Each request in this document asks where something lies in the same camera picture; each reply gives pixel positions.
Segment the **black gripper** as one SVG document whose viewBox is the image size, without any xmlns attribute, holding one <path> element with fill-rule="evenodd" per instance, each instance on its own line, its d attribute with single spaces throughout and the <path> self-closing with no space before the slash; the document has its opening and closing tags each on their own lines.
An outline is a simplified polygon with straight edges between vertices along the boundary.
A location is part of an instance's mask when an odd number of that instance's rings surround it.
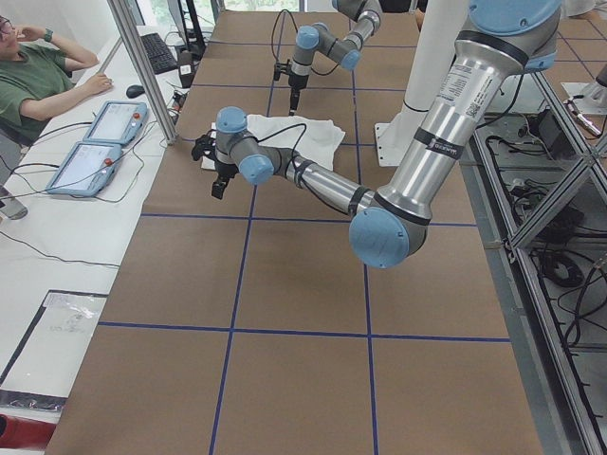
<svg viewBox="0 0 607 455">
<path fill-rule="evenodd" d="M 290 74 L 288 78 L 288 84 L 291 88 L 290 96 L 289 96 L 289 116 L 294 116 L 299 107 L 300 101 L 300 90 L 303 90 L 307 87 L 308 76 L 307 75 L 298 75 L 298 74 Z"/>
<path fill-rule="evenodd" d="M 212 183 L 212 197 L 222 199 L 224 191 L 229 186 L 232 178 L 238 174 L 238 168 L 228 155 L 215 152 L 214 168 L 218 178 Z"/>
</svg>

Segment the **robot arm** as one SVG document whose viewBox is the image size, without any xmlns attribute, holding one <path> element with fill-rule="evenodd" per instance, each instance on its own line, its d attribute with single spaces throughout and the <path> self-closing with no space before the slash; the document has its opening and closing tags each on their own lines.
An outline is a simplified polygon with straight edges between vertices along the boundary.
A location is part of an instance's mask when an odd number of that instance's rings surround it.
<svg viewBox="0 0 607 455">
<path fill-rule="evenodd" d="M 355 21 L 346 37 L 337 39 L 322 24 L 301 27 L 293 57 L 276 67 L 289 77 L 292 103 L 316 54 L 353 69 L 383 14 L 424 13 L 402 109 L 377 136 L 397 162 L 390 182 L 369 190 L 304 157 L 296 146 L 269 146 L 250 131 L 246 113 L 229 106 L 215 121 L 212 195 L 221 198 L 236 175 L 254 186 L 279 175 L 347 214 L 349 242 L 359 259 L 389 268 L 423 246 L 432 200 L 503 82 L 553 64 L 561 3 L 338 1 L 335 8 Z"/>
<path fill-rule="evenodd" d="M 380 28 L 382 8 L 378 1 L 333 1 L 332 5 L 353 20 L 355 25 L 342 39 L 336 37 L 324 23 L 298 29 L 293 57 L 286 63 L 284 70 L 290 87 L 290 116 L 297 112 L 300 94 L 307 87 L 316 53 L 353 71 L 360 60 L 363 45 Z"/>
</svg>

